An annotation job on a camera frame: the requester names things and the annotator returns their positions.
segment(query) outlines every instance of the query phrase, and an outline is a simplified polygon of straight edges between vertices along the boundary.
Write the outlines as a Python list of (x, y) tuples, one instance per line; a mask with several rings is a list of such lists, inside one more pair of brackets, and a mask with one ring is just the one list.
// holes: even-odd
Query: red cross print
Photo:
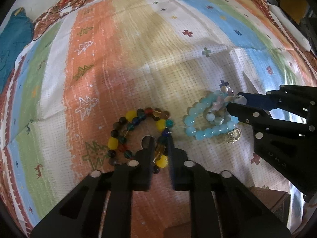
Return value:
[(253, 153), (253, 158), (251, 159), (251, 164), (256, 163), (256, 165), (258, 165), (260, 163), (260, 156)]
[(188, 35), (189, 37), (192, 37), (192, 35), (194, 34), (193, 32), (189, 32), (187, 29), (184, 30), (183, 32), (184, 35)]

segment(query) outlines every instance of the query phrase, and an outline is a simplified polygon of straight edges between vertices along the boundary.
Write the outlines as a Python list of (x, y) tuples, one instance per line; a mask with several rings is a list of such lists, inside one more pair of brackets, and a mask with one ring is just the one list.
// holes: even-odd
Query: red snowflake print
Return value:
[(271, 66), (268, 66), (268, 67), (266, 68), (266, 70), (267, 70), (268, 74), (270, 74), (271, 76), (273, 75), (273, 70), (272, 70), (272, 67), (271, 67)]

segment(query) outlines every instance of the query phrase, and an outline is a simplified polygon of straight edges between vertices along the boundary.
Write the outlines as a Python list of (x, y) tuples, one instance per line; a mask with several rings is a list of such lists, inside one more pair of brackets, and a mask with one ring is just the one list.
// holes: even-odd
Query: patterned fabric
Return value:
[[(148, 106), (171, 113), (175, 146), (207, 170), (227, 169), (246, 186), (291, 192), (253, 153), (250, 126), (239, 124), (242, 138), (227, 144), (223, 136), (188, 139), (182, 122), (188, 105), (225, 84), (261, 94), (281, 84), (315, 85), (310, 62), (265, 8), (251, 0), (88, 2), (47, 31), (50, 14), (36, 21), (39, 39), (18, 57), (2, 108), (0, 195), (26, 234), (93, 169), (113, 170), (107, 163), (112, 124)], [(281, 110), (272, 115), (302, 120)], [(140, 149), (145, 134), (159, 136), (154, 121), (133, 132), (128, 147)], [(161, 170), (149, 192), (134, 192), (132, 237), (162, 237), (165, 228), (188, 222), (188, 199)], [(303, 200), (293, 187), (292, 201), (294, 230)]]

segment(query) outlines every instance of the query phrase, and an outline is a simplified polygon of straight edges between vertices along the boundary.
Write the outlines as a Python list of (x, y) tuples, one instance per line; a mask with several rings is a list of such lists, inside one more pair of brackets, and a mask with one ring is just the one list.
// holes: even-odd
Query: multicolored beaded bracelet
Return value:
[[(242, 99), (241, 97), (242, 96), (234, 96), (230, 87), (223, 86), (221, 90), (216, 90), (215, 92), (211, 92), (207, 97), (201, 98), (200, 102), (197, 103), (195, 107), (190, 108), (188, 115), (185, 116), (184, 123), (187, 126), (186, 134), (189, 137), (195, 136), (197, 140), (203, 140), (204, 138), (218, 136), (221, 133), (232, 132), (236, 129), (239, 120), (227, 112), (226, 105), (229, 102), (235, 102), (235, 99)], [(194, 127), (195, 118), (209, 107), (211, 108), (208, 110), (206, 119), (214, 126), (212, 128), (206, 128), (205, 130), (196, 129)]]
[[(114, 159), (116, 156), (116, 149), (118, 149), (120, 152), (123, 152), (125, 158), (133, 158), (133, 153), (128, 150), (126, 146), (126, 137), (128, 133), (133, 131), (134, 128), (141, 123), (141, 121), (146, 119), (146, 117), (152, 117), (156, 121), (156, 127), (160, 132), (162, 132), (162, 136), (160, 137), (168, 136), (171, 133), (168, 128), (171, 128), (174, 125), (173, 121), (168, 119), (169, 116), (170, 113), (168, 111), (162, 112), (159, 108), (153, 110), (152, 108), (148, 107), (145, 110), (140, 108), (137, 111), (129, 111), (125, 116), (120, 117), (119, 121), (114, 123), (114, 129), (111, 131), (111, 137), (108, 141), (108, 147), (110, 149), (108, 151), (108, 156), (110, 157), (109, 164), (117, 164), (117, 161)], [(120, 135), (119, 130), (122, 129), (125, 124), (126, 130), (124, 130), (122, 135)], [(167, 157), (160, 152), (157, 153), (157, 150), (161, 151), (162, 149), (160, 147), (156, 147), (156, 156), (154, 160), (157, 167), (154, 167), (154, 173), (159, 172), (159, 167), (164, 168), (167, 165)]]

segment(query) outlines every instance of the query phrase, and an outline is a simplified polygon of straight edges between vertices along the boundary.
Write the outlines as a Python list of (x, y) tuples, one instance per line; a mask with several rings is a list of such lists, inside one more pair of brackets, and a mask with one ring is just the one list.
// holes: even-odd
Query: bolt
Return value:
[(263, 138), (263, 133), (262, 133), (262, 132), (258, 132), (258, 133), (256, 134), (256, 138), (257, 138), (257, 139), (262, 139), (262, 138)]
[(93, 177), (93, 178), (97, 178), (99, 176), (101, 176), (101, 171), (99, 170), (94, 170), (90, 173), (90, 176)]
[(128, 166), (130, 166), (130, 167), (135, 167), (135, 166), (138, 166), (138, 161), (136, 161), (136, 160), (131, 160), (131, 161), (129, 161), (127, 164), (128, 164)]
[(187, 160), (184, 162), (184, 166), (193, 167), (195, 163), (193, 161)]
[(232, 173), (230, 173), (229, 171), (222, 171), (221, 172), (221, 176), (223, 177), (223, 178), (230, 178), (231, 176), (232, 176)]

